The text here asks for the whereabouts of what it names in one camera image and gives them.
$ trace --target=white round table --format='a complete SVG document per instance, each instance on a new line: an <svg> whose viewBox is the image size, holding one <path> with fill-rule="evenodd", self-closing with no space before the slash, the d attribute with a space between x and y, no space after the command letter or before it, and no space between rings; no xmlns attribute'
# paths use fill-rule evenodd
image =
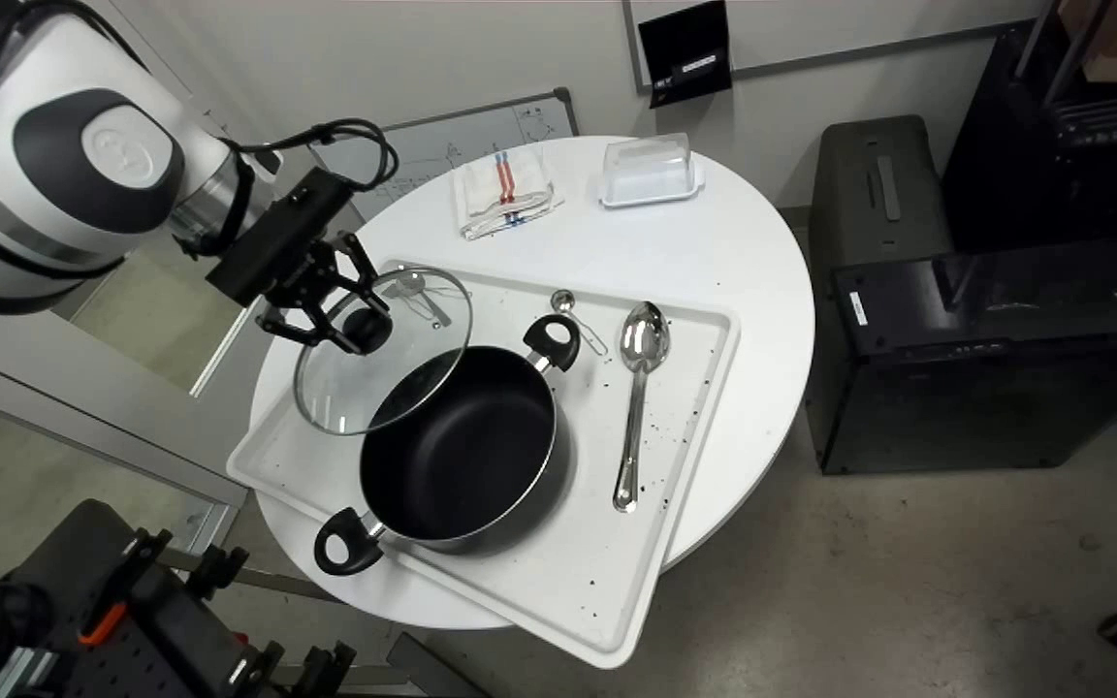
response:
<svg viewBox="0 0 1117 698"><path fill-rule="evenodd" d="M608 145L618 139L540 145L561 207L500 237L456 237L451 174L442 174L374 216L361 240L376 260L478 269L575 291L590 284L623 299L683 291L736 313L739 347L667 551L667 568L674 568L736 512L781 456L809 372L813 299L803 251L776 207L714 160L693 154L707 171L693 201L602 209L595 183ZM293 347L277 343L253 392L253 428L291 392L291 368ZM318 524L268 496L261 496L261 512L291 563L354 609L414 630L503 630L500 617L392 560L356 578L326 578L309 554Z"/></svg>

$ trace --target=white napkin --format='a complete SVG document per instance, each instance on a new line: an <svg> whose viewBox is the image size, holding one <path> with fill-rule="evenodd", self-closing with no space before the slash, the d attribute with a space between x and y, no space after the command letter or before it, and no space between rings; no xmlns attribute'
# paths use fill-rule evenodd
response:
<svg viewBox="0 0 1117 698"><path fill-rule="evenodd" d="M560 207L534 148L498 152L455 171L455 223L462 237L489 237Z"/></svg>

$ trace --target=pan handle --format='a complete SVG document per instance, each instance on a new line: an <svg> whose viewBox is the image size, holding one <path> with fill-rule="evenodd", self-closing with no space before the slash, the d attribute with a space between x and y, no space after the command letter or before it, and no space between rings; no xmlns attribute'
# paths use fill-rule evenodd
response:
<svg viewBox="0 0 1117 698"><path fill-rule="evenodd" d="M381 560L376 537L385 528L381 524L361 524L356 507L343 507L336 516L330 516L313 541L313 560L323 573L346 578L346 573L361 573ZM330 541L343 541L350 560L332 563L330 560Z"/></svg>
<svg viewBox="0 0 1117 698"><path fill-rule="evenodd" d="M522 347L534 351L548 364L565 372L580 356L580 326L565 313L548 313L529 326Z"/></svg>

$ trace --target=white tray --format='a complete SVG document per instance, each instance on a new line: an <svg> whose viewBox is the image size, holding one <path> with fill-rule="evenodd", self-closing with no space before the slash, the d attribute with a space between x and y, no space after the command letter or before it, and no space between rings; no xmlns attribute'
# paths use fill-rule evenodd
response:
<svg viewBox="0 0 1117 698"><path fill-rule="evenodd" d="M473 295L473 343L522 353L518 338L551 309L555 289L455 277ZM645 399L645 496L633 512L618 512L608 496L633 388L618 338L636 304L575 291L575 319L608 347L608 356L587 347L579 364L555 379L565 431L565 485L522 541L500 551L456 554L385 541L405 571L595 668L619 668L636 653L736 351L736 322L730 313L653 299L671 322L671 356L653 372ZM361 437L318 435L288 392L235 445L228 475L309 519L326 519L350 503L366 507L356 457Z"/></svg>

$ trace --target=white wall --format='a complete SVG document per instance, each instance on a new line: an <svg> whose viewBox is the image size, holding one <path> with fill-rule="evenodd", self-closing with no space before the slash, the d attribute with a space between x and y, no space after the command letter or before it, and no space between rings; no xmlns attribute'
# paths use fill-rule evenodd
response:
<svg viewBox="0 0 1117 698"><path fill-rule="evenodd" d="M946 165L990 39L739 78L734 94L653 113L636 94L619 0L116 0L163 64L235 100L246 138L323 118L385 126L565 87L580 131L688 127L697 152L781 207L809 201L826 126L923 113Z"/></svg>

